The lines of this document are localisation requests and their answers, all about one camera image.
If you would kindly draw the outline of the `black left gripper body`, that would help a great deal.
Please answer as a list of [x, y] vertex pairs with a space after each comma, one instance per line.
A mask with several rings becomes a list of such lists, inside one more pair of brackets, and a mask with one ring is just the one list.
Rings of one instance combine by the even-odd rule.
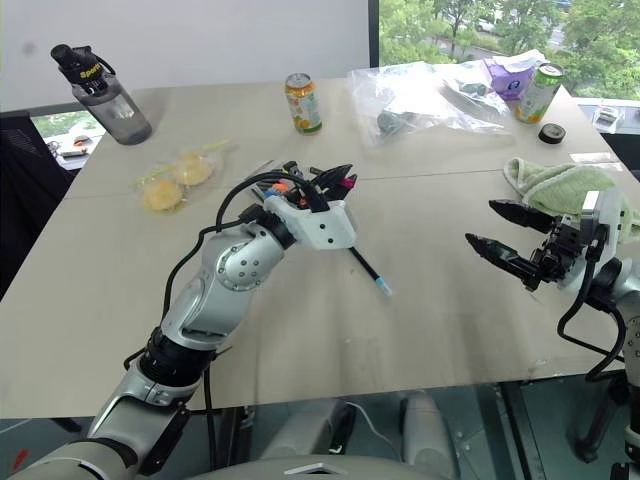
[[330, 172], [312, 172], [309, 178], [302, 178], [294, 183], [294, 200], [308, 201], [319, 198], [331, 201], [334, 187], [334, 175]]

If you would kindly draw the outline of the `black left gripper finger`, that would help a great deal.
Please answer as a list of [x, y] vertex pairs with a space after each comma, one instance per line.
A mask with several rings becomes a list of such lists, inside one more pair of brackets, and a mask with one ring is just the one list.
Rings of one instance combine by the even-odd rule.
[[327, 170], [321, 170], [317, 167], [312, 168], [312, 175], [314, 181], [342, 181], [348, 176], [352, 164], [338, 165]]
[[345, 177], [337, 183], [329, 186], [325, 192], [325, 196], [347, 196], [350, 191], [355, 187], [357, 181], [357, 175], [352, 174], [349, 177]]

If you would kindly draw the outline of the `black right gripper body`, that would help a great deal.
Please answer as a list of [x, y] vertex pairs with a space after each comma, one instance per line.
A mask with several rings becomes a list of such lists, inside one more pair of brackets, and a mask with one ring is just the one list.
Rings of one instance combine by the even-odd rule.
[[586, 270], [586, 243], [574, 218], [540, 214], [531, 228], [547, 235], [531, 254], [535, 279], [559, 287], [576, 287]]

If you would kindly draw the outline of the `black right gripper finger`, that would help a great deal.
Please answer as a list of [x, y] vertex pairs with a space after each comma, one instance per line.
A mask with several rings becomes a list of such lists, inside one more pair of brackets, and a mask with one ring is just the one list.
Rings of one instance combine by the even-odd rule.
[[466, 233], [465, 238], [474, 251], [499, 269], [517, 277], [529, 291], [535, 291], [541, 281], [538, 267], [530, 260], [501, 242]]
[[556, 223], [554, 216], [514, 200], [490, 200], [488, 204], [505, 220], [541, 233], [549, 233]]

